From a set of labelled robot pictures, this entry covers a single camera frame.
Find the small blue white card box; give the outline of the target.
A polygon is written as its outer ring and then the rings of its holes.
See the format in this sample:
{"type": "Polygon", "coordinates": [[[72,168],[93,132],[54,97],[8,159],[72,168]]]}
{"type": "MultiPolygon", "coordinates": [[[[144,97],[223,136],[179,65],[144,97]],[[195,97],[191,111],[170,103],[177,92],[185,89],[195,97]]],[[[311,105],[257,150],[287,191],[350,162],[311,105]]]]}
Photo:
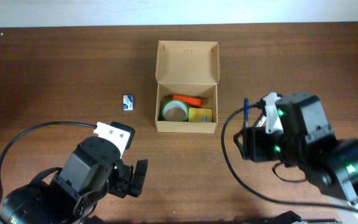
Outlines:
{"type": "Polygon", "coordinates": [[[123,110],[124,111],[134,110],[134,97],[132,95],[123,96],[123,110]]]}

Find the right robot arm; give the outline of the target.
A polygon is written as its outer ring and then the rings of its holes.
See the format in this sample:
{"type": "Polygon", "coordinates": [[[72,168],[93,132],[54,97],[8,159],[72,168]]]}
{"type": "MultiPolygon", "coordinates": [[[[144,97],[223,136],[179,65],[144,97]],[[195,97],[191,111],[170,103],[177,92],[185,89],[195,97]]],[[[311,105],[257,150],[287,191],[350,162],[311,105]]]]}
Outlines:
{"type": "Polygon", "coordinates": [[[239,113],[244,124],[233,141],[244,160],[299,168],[330,199],[301,206],[334,208],[342,222],[358,223],[358,139],[336,138],[316,95],[271,92],[239,113]]]}

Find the brown cardboard box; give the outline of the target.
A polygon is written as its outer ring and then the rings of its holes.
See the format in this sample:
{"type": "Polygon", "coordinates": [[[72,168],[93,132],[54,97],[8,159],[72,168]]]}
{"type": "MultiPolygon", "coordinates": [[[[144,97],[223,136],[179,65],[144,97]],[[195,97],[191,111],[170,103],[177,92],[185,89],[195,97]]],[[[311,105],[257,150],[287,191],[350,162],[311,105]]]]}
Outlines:
{"type": "Polygon", "coordinates": [[[155,125],[161,133],[214,133],[218,125],[219,44],[208,41],[160,40],[155,69],[155,125]],[[211,109],[206,123],[163,119],[164,104],[173,95],[202,99],[211,109]]]}

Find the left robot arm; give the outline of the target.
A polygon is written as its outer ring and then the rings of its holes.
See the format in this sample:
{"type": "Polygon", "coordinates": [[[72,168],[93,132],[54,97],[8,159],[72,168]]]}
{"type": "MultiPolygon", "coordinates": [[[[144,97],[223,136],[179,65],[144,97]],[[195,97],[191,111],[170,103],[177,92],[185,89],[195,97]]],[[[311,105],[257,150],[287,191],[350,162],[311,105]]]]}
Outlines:
{"type": "Polygon", "coordinates": [[[63,167],[36,175],[2,203],[0,223],[79,223],[107,194],[138,197],[148,161],[125,165],[112,142],[89,137],[79,143],[63,167]]]}

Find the orange highlighter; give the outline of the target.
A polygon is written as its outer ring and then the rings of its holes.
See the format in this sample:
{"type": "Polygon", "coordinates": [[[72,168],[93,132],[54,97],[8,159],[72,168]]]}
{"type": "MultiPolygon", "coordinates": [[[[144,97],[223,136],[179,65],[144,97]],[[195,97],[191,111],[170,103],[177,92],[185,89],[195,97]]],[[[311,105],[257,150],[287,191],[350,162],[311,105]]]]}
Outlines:
{"type": "Polygon", "coordinates": [[[195,97],[183,96],[183,95],[173,95],[173,99],[183,101],[185,104],[189,106],[202,107],[203,105],[203,100],[201,98],[195,98],[195,97]]]}

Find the blue ballpoint pen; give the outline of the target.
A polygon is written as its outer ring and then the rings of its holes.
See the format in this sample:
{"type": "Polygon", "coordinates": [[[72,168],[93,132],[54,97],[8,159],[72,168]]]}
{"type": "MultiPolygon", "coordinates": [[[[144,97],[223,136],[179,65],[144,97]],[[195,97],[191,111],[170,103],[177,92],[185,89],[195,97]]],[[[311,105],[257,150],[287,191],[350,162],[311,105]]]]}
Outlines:
{"type": "Polygon", "coordinates": [[[244,98],[244,128],[249,126],[249,99],[244,98]]]}

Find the yellow sticky note pad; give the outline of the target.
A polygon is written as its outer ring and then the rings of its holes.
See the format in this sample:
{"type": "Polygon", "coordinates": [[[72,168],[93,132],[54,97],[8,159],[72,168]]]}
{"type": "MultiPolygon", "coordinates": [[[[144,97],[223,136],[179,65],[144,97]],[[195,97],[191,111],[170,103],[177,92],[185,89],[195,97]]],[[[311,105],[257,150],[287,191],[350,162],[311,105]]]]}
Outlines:
{"type": "Polygon", "coordinates": [[[191,123],[210,123],[213,111],[209,108],[189,108],[188,121],[191,123]]]}

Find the blue whiteboard marker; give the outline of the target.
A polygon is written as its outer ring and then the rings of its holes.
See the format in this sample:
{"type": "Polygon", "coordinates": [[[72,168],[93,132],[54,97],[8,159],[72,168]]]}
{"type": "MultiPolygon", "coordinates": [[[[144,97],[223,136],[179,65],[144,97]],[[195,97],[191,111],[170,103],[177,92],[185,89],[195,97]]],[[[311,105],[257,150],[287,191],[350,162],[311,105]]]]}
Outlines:
{"type": "Polygon", "coordinates": [[[262,113],[262,114],[258,117],[257,121],[254,123],[254,127],[259,128],[259,127],[263,126],[264,123],[265,123],[265,121],[266,121],[266,119],[267,119],[267,117],[264,116],[264,114],[262,113]]]}

